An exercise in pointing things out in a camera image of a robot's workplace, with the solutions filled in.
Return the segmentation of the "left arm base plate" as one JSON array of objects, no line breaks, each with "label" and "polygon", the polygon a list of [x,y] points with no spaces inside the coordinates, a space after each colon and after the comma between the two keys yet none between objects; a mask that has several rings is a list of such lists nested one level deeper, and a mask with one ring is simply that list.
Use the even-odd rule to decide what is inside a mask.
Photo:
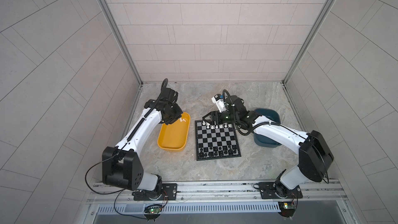
[{"label": "left arm base plate", "polygon": [[174,201],[176,200],[177,187],[176,183],[166,183],[162,186],[157,185],[153,191],[139,190],[133,192],[132,196],[134,201]]}]

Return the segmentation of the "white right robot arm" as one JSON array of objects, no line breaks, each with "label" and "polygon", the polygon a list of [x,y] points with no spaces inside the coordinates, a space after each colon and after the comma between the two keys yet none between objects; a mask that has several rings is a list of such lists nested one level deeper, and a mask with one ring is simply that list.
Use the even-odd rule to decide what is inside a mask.
[{"label": "white right robot arm", "polygon": [[208,114],[209,120],[202,118],[205,125],[231,125],[242,136],[252,133],[261,135],[298,154],[298,164],[281,172],[274,181],[273,190],[281,198],[285,197],[287,190],[293,190],[308,180],[329,182],[328,169],[334,156],[321,133],[294,130],[255,111],[248,111],[243,99],[230,95],[227,90],[216,94],[211,100],[218,109]]}]

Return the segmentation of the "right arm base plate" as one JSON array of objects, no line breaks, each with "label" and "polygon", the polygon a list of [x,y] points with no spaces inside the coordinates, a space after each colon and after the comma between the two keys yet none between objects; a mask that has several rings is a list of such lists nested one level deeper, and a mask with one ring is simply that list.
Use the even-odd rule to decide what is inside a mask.
[{"label": "right arm base plate", "polygon": [[301,199],[303,198],[301,189],[296,186],[293,190],[286,188],[283,184],[274,182],[259,182],[253,185],[258,190],[261,199]]}]

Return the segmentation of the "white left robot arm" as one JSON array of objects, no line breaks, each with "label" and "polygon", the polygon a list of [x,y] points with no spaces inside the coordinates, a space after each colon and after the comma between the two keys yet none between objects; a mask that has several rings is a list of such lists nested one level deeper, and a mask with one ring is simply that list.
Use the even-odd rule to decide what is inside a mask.
[{"label": "white left robot arm", "polygon": [[158,197],[162,190],[161,176],[144,171],[140,153],[154,128],[173,124],[183,111],[177,104],[178,92],[167,87],[165,79],[157,99],[146,102],[141,118],[115,146],[102,153],[102,182],[126,190],[142,190]]}]

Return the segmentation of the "yellow plastic tub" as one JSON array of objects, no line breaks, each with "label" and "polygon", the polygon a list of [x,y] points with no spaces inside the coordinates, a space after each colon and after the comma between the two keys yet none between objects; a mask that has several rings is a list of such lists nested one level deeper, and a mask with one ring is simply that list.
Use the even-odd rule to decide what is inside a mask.
[{"label": "yellow plastic tub", "polygon": [[184,112],[173,124],[163,124],[158,137],[158,146],[163,150],[179,152],[184,150],[191,117]]}]

